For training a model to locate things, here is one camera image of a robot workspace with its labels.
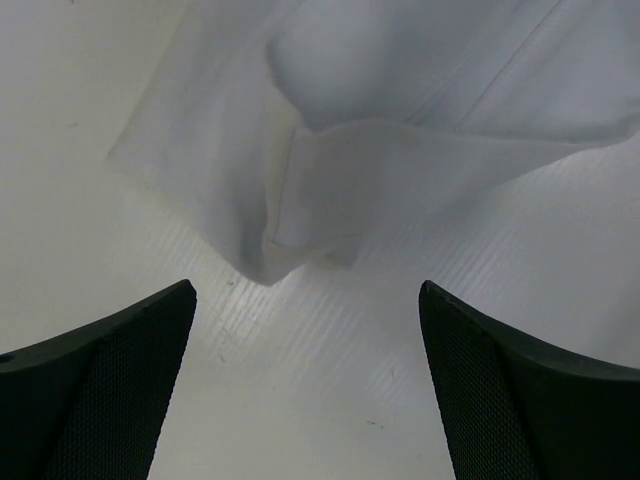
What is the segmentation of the white skirt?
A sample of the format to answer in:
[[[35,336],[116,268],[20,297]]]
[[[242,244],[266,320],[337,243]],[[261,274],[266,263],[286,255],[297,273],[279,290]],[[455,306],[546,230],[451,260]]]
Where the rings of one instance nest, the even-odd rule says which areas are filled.
[[[192,1],[109,157],[271,285],[638,129],[635,1]]]

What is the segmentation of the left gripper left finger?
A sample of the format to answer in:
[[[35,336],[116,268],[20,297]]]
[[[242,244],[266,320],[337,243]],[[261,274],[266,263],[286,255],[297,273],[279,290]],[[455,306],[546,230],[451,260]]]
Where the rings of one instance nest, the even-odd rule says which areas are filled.
[[[147,478],[196,304],[182,280],[3,354],[2,478]]]

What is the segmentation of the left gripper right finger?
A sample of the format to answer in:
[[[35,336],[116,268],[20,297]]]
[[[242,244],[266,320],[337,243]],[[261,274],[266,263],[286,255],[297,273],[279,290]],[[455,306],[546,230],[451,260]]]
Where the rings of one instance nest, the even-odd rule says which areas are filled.
[[[458,479],[636,479],[639,372],[419,293],[428,366]]]

